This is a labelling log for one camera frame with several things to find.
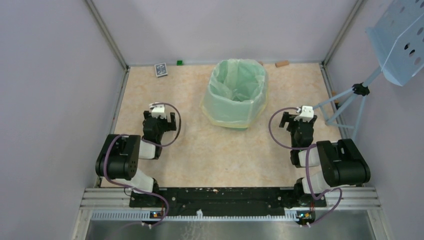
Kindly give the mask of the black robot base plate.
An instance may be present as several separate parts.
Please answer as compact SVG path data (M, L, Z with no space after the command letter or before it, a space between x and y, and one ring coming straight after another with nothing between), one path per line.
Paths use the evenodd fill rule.
M206 217L282 216L286 209L327 205L294 187L168 187L155 194L132 192L129 206L151 208L155 218L165 212L169 217L195 216L198 211Z

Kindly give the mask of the perforated light blue tray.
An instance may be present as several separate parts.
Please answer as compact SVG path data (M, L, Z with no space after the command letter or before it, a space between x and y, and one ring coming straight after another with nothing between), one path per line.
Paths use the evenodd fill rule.
M406 85L424 67L424 2L394 0L366 30L385 78Z

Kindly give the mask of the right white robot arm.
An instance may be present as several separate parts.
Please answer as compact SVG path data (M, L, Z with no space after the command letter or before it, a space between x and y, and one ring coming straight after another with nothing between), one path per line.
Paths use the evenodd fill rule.
M299 178L293 188L293 200L307 206L327 189L339 186L356 186L370 181L371 171L364 157L350 138L338 141L323 140L307 151L313 141L315 115L310 121L296 120L296 115L283 112L279 126L290 133L292 150L290 161L296 168L320 167L309 178Z

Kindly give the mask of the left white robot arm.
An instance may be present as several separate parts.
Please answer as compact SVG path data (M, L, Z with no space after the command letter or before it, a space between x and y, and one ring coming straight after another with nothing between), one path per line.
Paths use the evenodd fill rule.
M164 145L166 132L178 132L176 114L143 112L143 135L109 134L95 163L95 173L114 185L141 194L149 207L160 202L157 181L138 168L140 159L157 160Z

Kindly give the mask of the light blue tripod stand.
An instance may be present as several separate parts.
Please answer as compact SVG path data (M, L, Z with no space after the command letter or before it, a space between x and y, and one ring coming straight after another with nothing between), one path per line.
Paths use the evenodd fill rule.
M381 73L382 73L382 69L380 66L378 66L364 82L354 84L348 90L345 90L342 93L336 94L335 96L332 96L329 99L318 103L317 105L313 106L312 109L321 110L326 125L336 126L340 129L352 130L352 133L349 135L349 138L352 140L355 140L359 131L359 126L360 126L363 110L365 107L365 103L366 103L368 95L370 94L369 85ZM335 105L336 100L344 96L348 96L347 99L345 99L344 102L341 103L341 105L336 109L336 111L333 113L332 116L328 116L324 110L324 106L327 104ZM361 100L360 100L358 114L357 114L354 125L335 123L336 119L340 117L347 110L347 108L358 98L361 98Z

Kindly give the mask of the wooden cork block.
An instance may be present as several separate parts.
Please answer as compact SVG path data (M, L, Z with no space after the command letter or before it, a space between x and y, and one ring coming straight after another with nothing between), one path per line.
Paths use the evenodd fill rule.
M274 65L276 68L281 68L281 67L288 66L289 64L290 62L288 60L283 60L283 61L276 62Z

